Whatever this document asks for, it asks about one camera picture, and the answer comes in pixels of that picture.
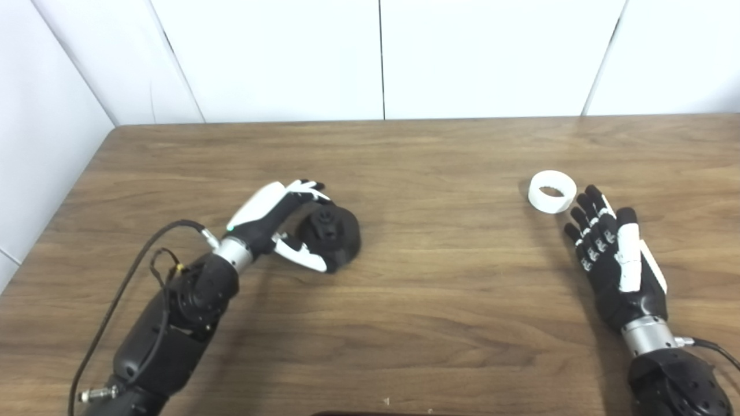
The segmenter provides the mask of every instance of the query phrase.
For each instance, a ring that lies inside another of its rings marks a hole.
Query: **white ring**
[[[553,188],[562,196],[550,196],[539,188]],[[533,207],[548,214],[563,212],[576,197],[576,183],[570,176],[556,170],[543,170],[532,177],[529,183],[529,202]]]

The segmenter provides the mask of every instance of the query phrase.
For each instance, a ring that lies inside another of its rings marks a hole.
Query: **robotic hand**
[[[273,182],[257,191],[232,217],[219,241],[194,221],[176,221],[147,242],[111,303],[73,381],[69,415],[80,375],[90,359],[122,292],[146,251],[167,230],[187,226],[206,237],[213,251],[190,265],[177,262],[115,354],[113,374],[103,389],[88,390],[78,397],[90,403],[86,415],[158,415],[170,396],[180,391],[208,347],[229,301],[239,291],[239,274],[259,256],[276,252],[295,263],[319,272],[335,272],[351,261],[360,249],[357,219],[321,193],[323,185],[295,181],[285,187]],[[299,226],[299,237],[279,233],[278,228],[300,206],[322,205]]]
[[[694,339],[676,338],[668,328],[667,284],[639,237],[635,211],[615,214],[594,185],[576,201],[580,208],[571,216],[579,229],[569,223],[565,233],[588,275],[599,316],[622,333],[633,354],[628,380],[639,414],[731,416],[712,366],[682,348]]]

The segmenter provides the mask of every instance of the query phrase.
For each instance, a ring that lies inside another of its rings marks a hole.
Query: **wood grain surface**
[[[740,355],[738,115],[122,127],[0,297],[0,414],[64,413],[156,229],[191,218],[221,232],[264,184],[311,178],[360,219],[360,256],[336,275],[261,258],[165,415],[629,415],[630,357],[595,317],[567,215],[525,199],[546,169],[634,207],[673,331]],[[187,230],[162,245],[207,249]],[[82,387],[107,379],[154,295],[138,276]],[[740,406],[740,375],[698,353]]]

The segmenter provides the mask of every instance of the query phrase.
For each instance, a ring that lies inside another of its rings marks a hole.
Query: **wire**
[[[736,358],[734,358],[729,352],[727,352],[727,350],[720,347],[718,344],[708,341],[708,340],[702,340],[701,338],[694,338],[693,341],[694,341],[694,344],[693,344],[694,346],[700,346],[703,348],[713,349],[714,351],[722,354],[722,356],[727,358],[735,366],[735,368],[740,371],[740,361],[737,361]]]
[[[169,256],[172,258],[172,261],[175,262],[175,265],[169,269],[169,272],[167,273],[166,281],[162,281],[162,275],[157,270],[157,267],[155,266],[157,263],[157,258],[159,255],[161,255],[163,252],[166,252],[169,254]],[[169,282],[172,280],[172,278],[175,276],[175,272],[177,271],[176,267],[180,265],[180,260],[178,260],[178,256],[175,255],[172,251],[169,249],[166,249],[164,247],[160,248],[154,254],[152,255],[152,260],[149,261],[149,271],[152,273],[155,279],[157,279],[157,282],[159,282],[159,287],[162,288],[162,298],[163,298],[163,308],[162,308],[162,321],[159,324],[159,332],[157,332],[157,339],[154,341],[154,345],[152,346],[152,351],[149,352],[149,355],[147,355],[147,358],[144,360],[144,362],[139,367],[136,374],[133,375],[127,382],[126,386],[131,386],[138,380],[139,376],[146,371],[146,369],[149,367],[149,364],[154,359],[154,356],[157,354],[157,351],[159,351],[159,346],[162,344],[162,339],[164,339],[164,334],[167,332],[167,323],[169,322]]]
[[[141,261],[144,259],[144,256],[147,255],[147,252],[149,251],[149,249],[152,248],[154,243],[156,243],[157,240],[159,240],[159,238],[162,237],[162,235],[166,234],[171,229],[178,228],[178,227],[190,227],[190,228],[195,229],[199,233],[202,232],[206,228],[204,225],[199,224],[195,221],[191,221],[191,220],[174,221],[160,228],[141,247],[141,250],[136,255],[136,258],[134,259],[133,263],[131,263],[131,267],[129,268],[129,271],[124,276],[124,279],[121,282],[121,285],[118,287],[118,290],[113,296],[113,300],[110,302],[110,306],[108,306],[108,310],[105,312],[105,315],[103,316],[103,320],[100,323],[100,327],[98,328],[98,331],[96,332],[95,337],[92,338],[92,341],[90,342],[90,347],[88,347],[87,352],[85,353],[85,356],[82,358],[82,362],[80,362],[80,366],[77,368],[75,377],[72,379],[72,387],[70,388],[69,403],[67,404],[67,416],[75,416],[75,394],[77,393],[77,386],[80,383],[80,378],[82,377],[82,373],[85,371],[85,367],[87,366],[87,363],[90,362],[90,358],[93,356],[93,352],[95,352],[95,349],[98,347],[98,343],[100,343],[100,339],[103,337],[103,333],[105,332],[105,328],[108,325],[108,321],[110,321],[110,318],[112,317],[113,312],[115,311],[115,308],[118,306],[118,302],[121,300],[121,297],[123,296],[124,291],[126,290],[126,287],[131,281],[131,278],[136,273],[136,269],[138,269],[139,264],[141,264]]]

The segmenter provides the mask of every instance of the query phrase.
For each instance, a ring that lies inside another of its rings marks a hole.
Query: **white wall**
[[[383,118],[377,0],[154,0],[208,122]]]
[[[33,0],[116,124],[202,123],[148,0]]]
[[[579,115],[624,0],[382,0],[387,118]]]
[[[0,91],[0,252],[20,264],[113,125],[28,0],[0,1]]]
[[[630,0],[588,115],[740,112],[740,1]]]

